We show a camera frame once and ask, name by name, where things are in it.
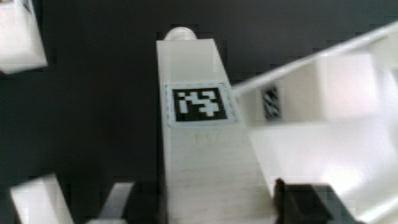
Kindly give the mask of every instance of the white panel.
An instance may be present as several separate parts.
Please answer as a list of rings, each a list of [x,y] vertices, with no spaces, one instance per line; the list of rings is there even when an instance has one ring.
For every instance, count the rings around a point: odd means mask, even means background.
[[[32,2],[0,2],[0,71],[14,73],[44,65]]]
[[[12,187],[11,196],[23,224],[73,224],[53,175]]]
[[[327,120],[380,111],[378,80],[370,54],[320,58],[322,103]]]

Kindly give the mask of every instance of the black background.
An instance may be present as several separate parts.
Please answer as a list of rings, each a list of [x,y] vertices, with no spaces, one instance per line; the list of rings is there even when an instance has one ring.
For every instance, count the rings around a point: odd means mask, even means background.
[[[130,223],[156,223],[156,45],[174,26],[217,41],[231,82],[398,19],[396,0],[34,0],[50,67],[0,77],[0,223],[9,187],[55,172],[76,223],[135,180]]]

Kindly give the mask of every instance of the white surface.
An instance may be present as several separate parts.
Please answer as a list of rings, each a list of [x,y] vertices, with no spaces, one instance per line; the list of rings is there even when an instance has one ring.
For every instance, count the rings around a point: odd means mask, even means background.
[[[279,177],[288,183],[329,183],[355,218],[370,224],[398,223],[396,26],[235,88],[270,193]],[[299,104],[286,107],[284,102],[288,117],[267,123],[259,90],[275,82],[284,87],[281,97],[290,95],[288,103]]]
[[[171,224],[274,223],[274,210],[252,145],[236,122],[171,126],[167,85],[231,87],[211,39],[158,41],[167,213]]]
[[[14,73],[46,65],[34,7],[23,0],[0,3],[0,70]]]
[[[53,175],[12,187],[11,196],[23,224],[73,224]]]

